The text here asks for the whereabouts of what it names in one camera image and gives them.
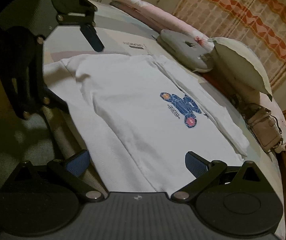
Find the white printed sweatshirt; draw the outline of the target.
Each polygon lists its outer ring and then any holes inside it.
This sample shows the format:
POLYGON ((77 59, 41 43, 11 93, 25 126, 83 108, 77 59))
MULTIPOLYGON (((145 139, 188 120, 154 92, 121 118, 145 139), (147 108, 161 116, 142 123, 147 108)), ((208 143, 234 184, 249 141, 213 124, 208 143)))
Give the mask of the white printed sweatshirt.
POLYGON ((192 151, 240 166, 248 139, 227 109, 164 56, 78 55, 44 66, 109 191, 172 194, 192 151))

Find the pink leather handbag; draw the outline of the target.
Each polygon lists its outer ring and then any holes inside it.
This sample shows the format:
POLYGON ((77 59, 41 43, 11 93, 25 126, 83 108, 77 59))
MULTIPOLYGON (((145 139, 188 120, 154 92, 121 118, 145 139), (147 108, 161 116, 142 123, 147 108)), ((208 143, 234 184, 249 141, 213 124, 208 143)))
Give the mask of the pink leather handbag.
POLYGON ((282 130, 272 111, 255 103, 249 103, 243 109, 243 116, 264 152, 268 153, 283 143, 282 130))

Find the pink floral folded quilt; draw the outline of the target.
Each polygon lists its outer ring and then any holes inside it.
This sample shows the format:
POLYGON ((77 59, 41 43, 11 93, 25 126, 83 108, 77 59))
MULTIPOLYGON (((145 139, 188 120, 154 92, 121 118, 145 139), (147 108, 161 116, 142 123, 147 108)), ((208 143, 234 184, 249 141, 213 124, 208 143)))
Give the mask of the pink floral folded quilt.
POLYGON ((185 34, 193 38, 204 49, 206 49, 214 60, 214 70, 220 72, 230 83, 231 87, 235 91, 235 95, 231 98, 227 98, 231 101, 234 107, 243 116, 243 109, 249 103, 255 103, 262 107, 265 107, 272 111, 272 115, 278 120, 279 126, 282 130, 283 143, 276 149, 272 150, 276 153, 280 153, 285 150, 286 146, 286 120, 279 105, 273 98, 269 100, 266 94, 255 90, 236 77, 227 68, 222 59, 218 56, 214 50, 214 44, 209 42, 209 39, 205 34, 201 33, 194 27, 188 25, 175 16, 163 11, 162 9, 147 3, 142 0, 112 0, 110 5, 124 11, 137 20, 148 25, 150 28, 160 34, 163 29, 172 30, 178 33, 185 34))

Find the grey donut cushion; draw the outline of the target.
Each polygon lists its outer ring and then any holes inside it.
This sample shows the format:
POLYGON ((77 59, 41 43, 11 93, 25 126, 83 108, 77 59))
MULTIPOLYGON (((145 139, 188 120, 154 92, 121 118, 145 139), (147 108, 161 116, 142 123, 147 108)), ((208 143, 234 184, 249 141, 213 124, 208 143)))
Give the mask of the grey donut cushion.
POLYGON ((163 29, 156 41, 178 62, 193 72, 207 73, 215 66, 210 53, 185 34, 163 29))

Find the striped green white pillow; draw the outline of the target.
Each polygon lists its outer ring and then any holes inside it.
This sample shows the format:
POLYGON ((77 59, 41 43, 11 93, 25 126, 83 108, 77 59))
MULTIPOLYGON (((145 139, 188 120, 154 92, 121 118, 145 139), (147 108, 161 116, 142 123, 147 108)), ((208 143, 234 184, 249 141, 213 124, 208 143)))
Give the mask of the striped green white pillow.
POLYGON ((249 87, 273 100, 266 70, 257 55, 245 44, 226 37, 213 37, 209 42, 231 73, 249 87))

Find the patterned beige curtain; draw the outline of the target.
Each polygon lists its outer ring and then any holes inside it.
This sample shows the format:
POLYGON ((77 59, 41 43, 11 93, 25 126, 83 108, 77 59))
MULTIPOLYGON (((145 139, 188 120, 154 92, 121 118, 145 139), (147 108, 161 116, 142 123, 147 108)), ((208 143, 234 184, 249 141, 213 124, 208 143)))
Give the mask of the patterned beige curtain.
POLYGON ((208 37, 248 46, 273 90, 286 80, 286 0, 180 0, 174 16, 208 37))

